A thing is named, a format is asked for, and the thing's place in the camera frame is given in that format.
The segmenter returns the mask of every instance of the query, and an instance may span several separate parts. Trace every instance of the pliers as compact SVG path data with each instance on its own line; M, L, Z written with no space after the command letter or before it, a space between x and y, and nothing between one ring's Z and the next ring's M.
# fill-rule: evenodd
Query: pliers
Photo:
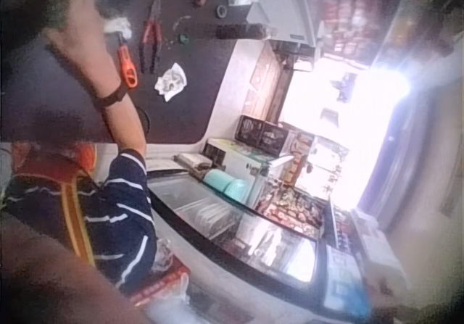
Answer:
M154 0L147 21L145 22L144 35L140 43L140 66L142 73L146 71L145 53L150 40L153 40L152 59L150 73L154 74L161 57L162 33L160 25L161 0Z

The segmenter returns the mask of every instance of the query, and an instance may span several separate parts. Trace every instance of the screwdriver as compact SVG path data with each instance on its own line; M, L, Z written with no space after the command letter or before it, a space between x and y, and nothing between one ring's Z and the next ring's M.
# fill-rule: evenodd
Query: screwdriver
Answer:
M121 64L121 75L125 84L129 88L134 88L138 85L136 66L133 64L131 56L129 54L129 48L125 43L125 39L121 32L117 32L119 37L119 49L117 55L119 56Z

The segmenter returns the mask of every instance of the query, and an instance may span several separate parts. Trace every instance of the black countertop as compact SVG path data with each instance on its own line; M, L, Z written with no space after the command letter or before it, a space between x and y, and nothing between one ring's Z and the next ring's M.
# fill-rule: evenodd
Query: black countertop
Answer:
M137 68L140 67L138 43L152 1L132 0L128 9L133 30L128 45ZM202 25L246 22L249 6L228 8L228 16L219 20L215 17L219 4L227 4L227 0L207 0L198 9L191 0L162 0L164 42L158 70L162 74L177 62L186 74L187 86L166 103L154 90L156 75L139 72L138 88L131 96L150 119L149 143L194 144L204 135L236 41L191 38L189 44L181 45L177 36L198 31ZM182 16L191 18L182 20L174 31L173 25ZM11 28L4 26L3 31L8 30ZM111 142L103 119L82 83L61 66L46 45L45 38L37 36L2 60L2 140L60 136ZM109 35L107 45L119 66L117 36Z

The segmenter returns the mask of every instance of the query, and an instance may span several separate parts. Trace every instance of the black watch strap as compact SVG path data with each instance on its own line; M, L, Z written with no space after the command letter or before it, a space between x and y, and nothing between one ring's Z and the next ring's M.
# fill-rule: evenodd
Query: black watch strap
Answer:
M128 88L124 85L124 83L121 83L119 87L116 89L116 91L110 94L109 96L106 96L104 98L97 98L95 100L95 104L100 109L107 108L110 105L113 105L114 103L122 101L127 92Z

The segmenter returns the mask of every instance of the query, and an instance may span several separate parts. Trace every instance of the navy striped shirt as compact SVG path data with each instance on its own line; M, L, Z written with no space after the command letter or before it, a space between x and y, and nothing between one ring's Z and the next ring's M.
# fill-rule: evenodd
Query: navy striped shirt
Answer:
M87 177L79 178L76 185L96 267L123 293L135 291L149 273L156 253L143 157L134 150L122 151L112 161L101 187ZM73 249L58 183L13 177L3 207L18 220Z

